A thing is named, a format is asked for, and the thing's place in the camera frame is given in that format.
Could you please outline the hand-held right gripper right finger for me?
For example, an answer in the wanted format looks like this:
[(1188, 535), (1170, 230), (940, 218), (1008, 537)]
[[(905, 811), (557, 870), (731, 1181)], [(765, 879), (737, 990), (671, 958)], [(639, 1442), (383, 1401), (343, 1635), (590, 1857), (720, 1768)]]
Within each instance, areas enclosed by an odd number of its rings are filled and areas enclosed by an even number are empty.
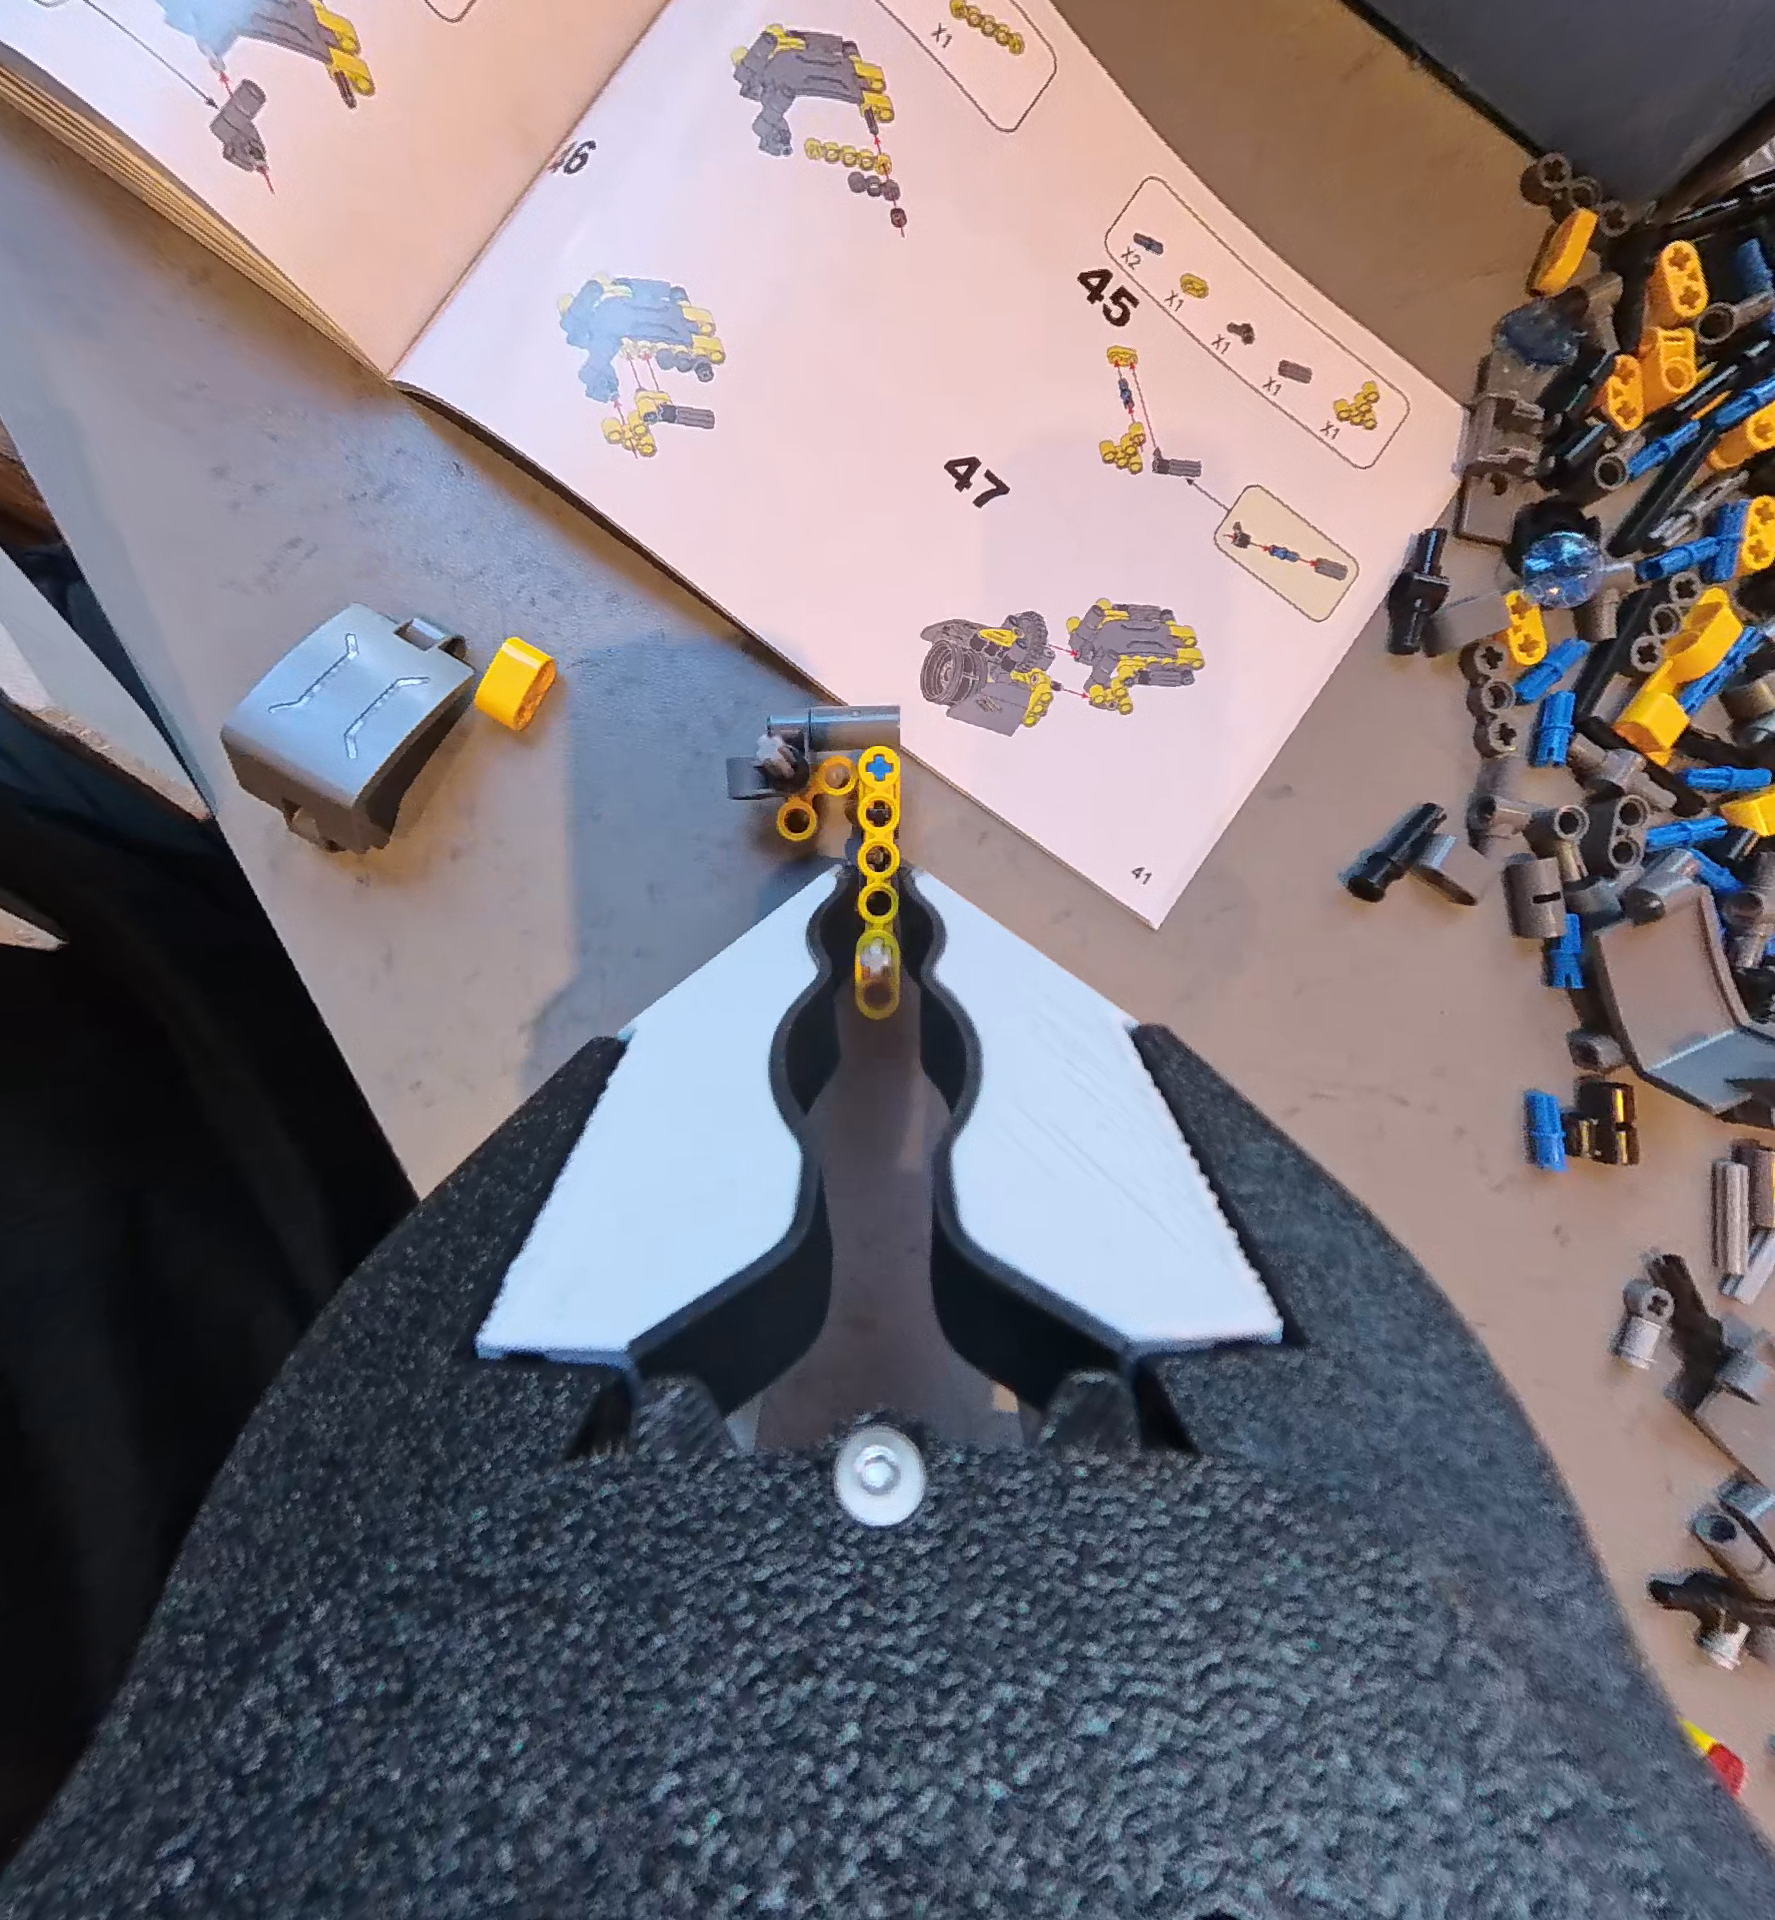
[(902, 909), (948, 1109), (931, 1278), (950, 1346), (1041, 1409), (1071, 1371), (1278, 1341), (1138, 1019), (931, 874)]

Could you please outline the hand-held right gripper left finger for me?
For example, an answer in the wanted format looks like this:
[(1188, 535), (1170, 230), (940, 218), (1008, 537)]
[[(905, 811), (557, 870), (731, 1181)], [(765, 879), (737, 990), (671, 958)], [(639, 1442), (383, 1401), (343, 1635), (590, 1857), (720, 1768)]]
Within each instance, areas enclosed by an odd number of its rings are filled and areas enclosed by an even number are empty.
[(689, 1374), (733, 1413), (809, 1347), (830, 1292), (806, 1114), (836, 1061), (829, 869), (655, 1000), (476, 1330), (483, 1359)]

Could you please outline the grey curved panel brick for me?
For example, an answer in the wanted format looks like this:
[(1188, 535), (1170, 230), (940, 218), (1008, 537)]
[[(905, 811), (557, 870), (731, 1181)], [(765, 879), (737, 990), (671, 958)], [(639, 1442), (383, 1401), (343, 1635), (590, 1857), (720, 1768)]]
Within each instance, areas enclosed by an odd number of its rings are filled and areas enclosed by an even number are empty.
[(387, 847), (410, 785), (471, 696), (465, 645), (425, 617), (345, 607), (228, 716), (239, 785), (327, 850)]

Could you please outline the yellow grey brick assembly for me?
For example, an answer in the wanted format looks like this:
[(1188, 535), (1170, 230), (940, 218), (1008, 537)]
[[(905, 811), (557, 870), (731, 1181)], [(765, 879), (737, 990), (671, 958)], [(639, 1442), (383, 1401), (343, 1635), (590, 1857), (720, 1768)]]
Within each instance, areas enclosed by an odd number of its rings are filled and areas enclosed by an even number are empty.
[(859, 836), (862, 932), (854, 947), (854, 1000), (870, 1019), (900, 1007), (900, 707), (806, 707), (771, 716), (749, 756), (726, 763), (739, 802), (776, 804), (779, 833), (815, 837), (823, 809), (843, 809)]

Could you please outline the small yellow round brick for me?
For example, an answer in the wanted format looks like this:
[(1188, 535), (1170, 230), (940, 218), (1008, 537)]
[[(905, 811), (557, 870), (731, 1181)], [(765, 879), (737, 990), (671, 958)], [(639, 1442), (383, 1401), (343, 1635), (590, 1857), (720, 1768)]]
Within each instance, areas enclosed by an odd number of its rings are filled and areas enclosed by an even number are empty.
[(547, 649), (509, 636), (481, 672), (473, 704), (494, 723), (523, 732), (557, 683), (557, 672), (557, 660)]

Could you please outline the grey desk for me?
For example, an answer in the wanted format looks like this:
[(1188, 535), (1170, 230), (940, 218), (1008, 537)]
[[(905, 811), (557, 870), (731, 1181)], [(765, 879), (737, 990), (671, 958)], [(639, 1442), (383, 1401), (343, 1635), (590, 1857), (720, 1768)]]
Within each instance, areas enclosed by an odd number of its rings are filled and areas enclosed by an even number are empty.
[[(1534, 251), (1522, 151), (1338, 4), (1071, 4), (1161, 137), (1298, 271), (1444, 387)], [(797, 687), (731, 622), (0, 100), (0, 415), (198, 767), (370, 1107), (431, 1187), (590, 1037), (796, 880), (721, 759)], [(537, 737), (463, 728), (395, 849), (339, 860), (239, 795), (222, 672), (348, 600), (562, 662)], [(1644, 1578), (1720, 1456), (1615, 1366), (1650, 1246), (1702, 1258), (1729, 1129), (1643, 1092), (1643, 1165), (1534, 1174), (1520, 1094), (1572, 1015), (1496, 904), (1336, 874), (1405, 804), (1461, 799), (1454, 671), (1363, 632), (1160, 930), (908, 775), (914, 862), (1172, 1026), (1349, 1185), (1487, 1344), (1585, 1509), (1678, 1710), (1747, 1751), (1775, 1847), (1775, 1670), (1724, 1674)]]

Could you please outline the person's black clothing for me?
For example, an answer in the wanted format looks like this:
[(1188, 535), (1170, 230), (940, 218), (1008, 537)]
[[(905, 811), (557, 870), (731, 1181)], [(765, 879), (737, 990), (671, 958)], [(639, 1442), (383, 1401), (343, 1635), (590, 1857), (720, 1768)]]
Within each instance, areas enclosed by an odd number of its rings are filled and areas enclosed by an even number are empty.
[(0, 1866), (413, 1191), (219, 830), (0, 707)]

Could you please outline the pile of loose bricks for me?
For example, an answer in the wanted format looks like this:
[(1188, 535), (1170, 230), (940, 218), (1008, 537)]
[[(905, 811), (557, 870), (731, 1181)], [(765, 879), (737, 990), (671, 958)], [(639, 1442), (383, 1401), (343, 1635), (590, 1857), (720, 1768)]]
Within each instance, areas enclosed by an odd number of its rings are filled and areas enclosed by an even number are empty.
[(1693, 202), (1532, 159), (1548, 218), (1478, 363), (1454, 534), (1491, 588), (1433, 617), (1481, 755), (1412, 869), (1492, 890), (1566, 1012), (1568, 1092), (1524, 1092), (1541, 1174), (1641, 1164), (1639, 1094), (1734, 1125), (1648, 1254), (1611, 1352), (1734, 1466), (1700, 1563), (1648, 1581), (1720, 1668), (1775, 1667), (1775, 149)]

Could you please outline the open instruction booklet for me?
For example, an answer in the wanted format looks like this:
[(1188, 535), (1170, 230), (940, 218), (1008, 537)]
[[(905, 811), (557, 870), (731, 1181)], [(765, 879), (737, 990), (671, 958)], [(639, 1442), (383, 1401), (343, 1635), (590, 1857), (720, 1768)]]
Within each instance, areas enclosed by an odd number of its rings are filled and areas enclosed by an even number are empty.
[(1160, 923), (1461, 411), (1049, 4), (13, 4), (0, 88)]

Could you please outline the navy blue box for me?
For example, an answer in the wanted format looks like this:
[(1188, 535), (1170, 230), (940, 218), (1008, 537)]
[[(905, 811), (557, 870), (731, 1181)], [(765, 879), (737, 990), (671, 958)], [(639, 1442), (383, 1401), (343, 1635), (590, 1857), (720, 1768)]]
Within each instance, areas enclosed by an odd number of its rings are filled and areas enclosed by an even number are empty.
[(1364, 1), (1534, 151), (1644, 202), (1775, 135), (1775, 1)]

